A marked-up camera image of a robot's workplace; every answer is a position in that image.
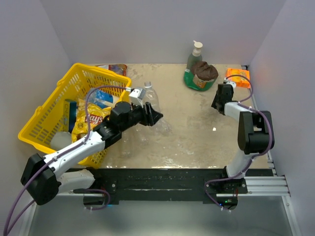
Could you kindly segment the clear plastic bottle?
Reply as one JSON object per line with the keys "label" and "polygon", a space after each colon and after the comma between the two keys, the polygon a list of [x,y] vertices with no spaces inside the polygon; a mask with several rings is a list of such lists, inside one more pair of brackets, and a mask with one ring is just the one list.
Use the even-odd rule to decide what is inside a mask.
{"label": "clear plastic bottle", "polygon": [[[144,101],[150,102],[152,108],[161,113],[158,95],[153,89],[152,83],[145,82],[144,89],[146,91]],[[171,125],[164,118],[161,118],[154,126],[151,127],[151,130],[155,135],[168,136],[171,133]]]}

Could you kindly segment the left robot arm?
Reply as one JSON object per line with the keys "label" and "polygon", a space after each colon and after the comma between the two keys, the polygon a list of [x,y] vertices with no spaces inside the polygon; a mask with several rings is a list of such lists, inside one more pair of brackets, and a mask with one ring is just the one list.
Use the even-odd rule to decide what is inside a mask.
{"label": "left robot arm", "polygon": [[112,146],[127,129],[137,124],[154,126],[162,117],[149,102],[143,106],[118,102],[106,119],[80,140],[44,157],[32,155],[21,177],[24,190],[40,206],[50,202],[62,186],[61,178],[74,164]]}

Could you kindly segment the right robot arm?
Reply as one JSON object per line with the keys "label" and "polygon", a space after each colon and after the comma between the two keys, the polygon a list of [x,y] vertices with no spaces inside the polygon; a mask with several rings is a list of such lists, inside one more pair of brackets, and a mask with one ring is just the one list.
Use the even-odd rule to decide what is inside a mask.
{"label": "right robot arm", "polygon": [[265,155],[275,144],[271,113],[234,101],[233,95],[232,84],[219,84],[212,103],[212,108],[220,114],[238,122],[239,150],[232,162],[226,166],[224,178],[219,179],[219,187],[224,193],[231,193],[237,187],[235,179],[245,177],[252,162]]}

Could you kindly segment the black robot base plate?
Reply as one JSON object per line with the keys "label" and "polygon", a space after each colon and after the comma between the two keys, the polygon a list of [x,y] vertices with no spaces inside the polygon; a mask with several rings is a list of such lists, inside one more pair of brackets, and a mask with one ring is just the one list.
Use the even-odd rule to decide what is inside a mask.
{"label": "black robot base plate", "polygon": [[121,201],[187,201],[223,206],[237,203],[246,194],[244,178],[223,180],[225,169],[90,169],[95,181],[89,189],[76,194],[95,194],[98,189],[110,195],[110,203]]}

